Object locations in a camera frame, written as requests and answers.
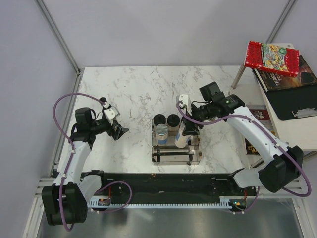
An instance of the red book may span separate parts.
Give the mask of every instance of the red book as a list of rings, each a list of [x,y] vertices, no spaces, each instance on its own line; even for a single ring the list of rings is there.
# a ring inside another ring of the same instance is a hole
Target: red book
[[[245,67],[296,77],[299,71],[299,50],[250,41]]]

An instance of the black cup lid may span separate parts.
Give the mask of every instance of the black cup lid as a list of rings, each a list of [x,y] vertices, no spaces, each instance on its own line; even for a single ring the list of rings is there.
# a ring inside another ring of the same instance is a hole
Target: black cup lid
[[[153,118],[153,123],[155,126],[158,124],[166,124],[166,118],[163,114],[157,114]]]
[[[176,114],[171,114],[167,118],[167,124],[171,127],[177,127],[180,123],[180,118]]]

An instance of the clipboard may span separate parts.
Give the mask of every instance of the clipboard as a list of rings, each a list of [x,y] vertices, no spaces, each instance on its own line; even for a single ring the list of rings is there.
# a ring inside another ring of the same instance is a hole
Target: clipboard
[[[280,120],[317,116],[317,84],[266,92],[258,75],[252,72]],[[307,109],[311,109],[310,113],[305,113]]]

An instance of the black clipboard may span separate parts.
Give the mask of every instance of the black clipboard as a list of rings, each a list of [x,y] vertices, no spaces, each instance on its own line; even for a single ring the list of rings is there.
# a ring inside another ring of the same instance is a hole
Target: black clipboard
[[[263,88],[258,75],[254,70],[252,72]],[[263,88],[263,91],[280,120],[297,119],[292,112],[317,108],[317,84],[268,92]]]

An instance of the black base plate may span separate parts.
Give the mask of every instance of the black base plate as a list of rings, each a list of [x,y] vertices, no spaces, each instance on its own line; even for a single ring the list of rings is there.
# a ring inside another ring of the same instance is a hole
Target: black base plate
[[[125,181],[133,191],[131,204],[201,204],[219,203],[220,196],[255,196],[251,187],[238,188],[230,179],[232,174],[131,174],[98,173],[102,187],[112,181]],[[108,189],[99,195],[108,195]],[[124,184],[111,186],[111,202],[124,204],[129,198],[129,189]]]

